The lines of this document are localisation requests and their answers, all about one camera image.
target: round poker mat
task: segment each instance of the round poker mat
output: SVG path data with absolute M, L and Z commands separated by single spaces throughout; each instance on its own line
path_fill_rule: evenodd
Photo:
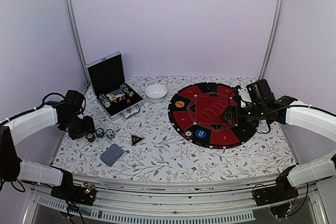
M 207 148 L 232 148 L 246 143 L 257 131 L 258 123 L 227 125 L 225 108 L 240 106 L 237 91 L 230 86 L 201 82 L 176 93 L 168 106 L 169 120 L 177 132 L 190 142 Z

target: poker chip case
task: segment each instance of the poker chip case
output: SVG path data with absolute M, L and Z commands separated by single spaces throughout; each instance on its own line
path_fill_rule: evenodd
M 86 67 L 95 97 L 113 120 L 119 117 L 126 120 L 140 111 L 143 99 L 125 82 L 121 52 L 95 60 Z

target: white bowl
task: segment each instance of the white bowl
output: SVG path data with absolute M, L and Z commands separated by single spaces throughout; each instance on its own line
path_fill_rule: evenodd
M 145 89 L 145 95 L 151 102 L 162 102 L 167 95 L 167 88 L 161 84 L 153 84 Z

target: perforated metal strip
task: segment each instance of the perforated metal strip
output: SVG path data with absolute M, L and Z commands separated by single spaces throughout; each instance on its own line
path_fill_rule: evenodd
M 40 205 L 66 212 L 67 205 L 56 199 L 49 199 L 40 196 L 38 203 Z M 116 224 L 221 224 L 221 223 L 242 223 L 255 220 L 252 211 L 238 212 L 234 214 L 201 216 L 201 217 L 157 217 L 157 216 L 136 216 L 112 213 L 105 210 L 83 209 L 82 215 L 86 218 L 113 222 Z

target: floral tablecloth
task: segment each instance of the floral tablecloth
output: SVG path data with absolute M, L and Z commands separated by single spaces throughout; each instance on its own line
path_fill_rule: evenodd
M 244 145 L 226 150 L 199 147 L 183 139 L 171 126 L 167 107 L 174 93 L 198 82 L 219 82 L 232 87 L 245 87 L 251 78 L 224 77 L 132 77 L 127 84 L 144 96 L 144 89 L 161 83 L 168 95 L 161 103 L 146 101 L 141 112 L 124 121 L 112 121 L 95 99 L 91 87 L 86 93 L 84 114 L 93 117 L 96 128 L 113 129 L 113 140 L 106 136 L 89 143 L 84 137 L 72 140 L 66 135 L 55 156 L 53 166 L 80 175 L 147 182 L 197 182 L 242 179 L 272 175 L 295 164 L 293 154 L 278 123 L 271 125 L 268 134 L 256 133 Z M 261 124 L 258 131 L 267 131 Z M 131 134 L 145 137 L 131 146 Z M 108 167 L 100 154 L 111 144 L 118 144 L 124 154 Z

